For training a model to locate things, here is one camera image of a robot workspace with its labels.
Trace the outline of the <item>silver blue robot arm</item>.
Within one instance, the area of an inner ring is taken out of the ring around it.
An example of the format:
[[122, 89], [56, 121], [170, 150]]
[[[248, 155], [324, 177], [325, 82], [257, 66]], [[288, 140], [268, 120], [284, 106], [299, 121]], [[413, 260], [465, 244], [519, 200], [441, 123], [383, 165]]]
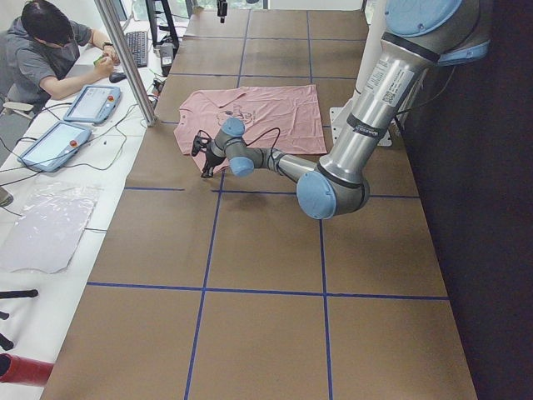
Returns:
[[363, 169], [428, 68], [483, 58], [490, 44], [491, 1], [388, 1], [381, 55], [361, 94], [352, 97], [332, 150], [316, 163], [273, 147], [249, 147], [243, 122], [231, 117], [213, 138], [195, 136], [192, 154], [204, 153], [202, 177], [228, 162], [238, 177], [269, 169], [296, 183], [301, 210], [315, 219], [361, 209], [369, 198]]

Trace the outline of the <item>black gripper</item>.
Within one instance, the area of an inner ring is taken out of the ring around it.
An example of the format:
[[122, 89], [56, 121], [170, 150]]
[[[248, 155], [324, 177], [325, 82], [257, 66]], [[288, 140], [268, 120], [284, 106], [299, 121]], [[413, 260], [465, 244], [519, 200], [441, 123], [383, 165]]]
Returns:
[[205, 151], [206, 154], [206, 161], [204, 164], [204, 168], [202, 170], [202, 178], [209, 178], [213, 177], [214, 175], [214, 168], [221, 165], [225, 159], [226, 156], [224, 153], [219, 154], [218, 151], [214, 151], [211, 147], [208, 147]]

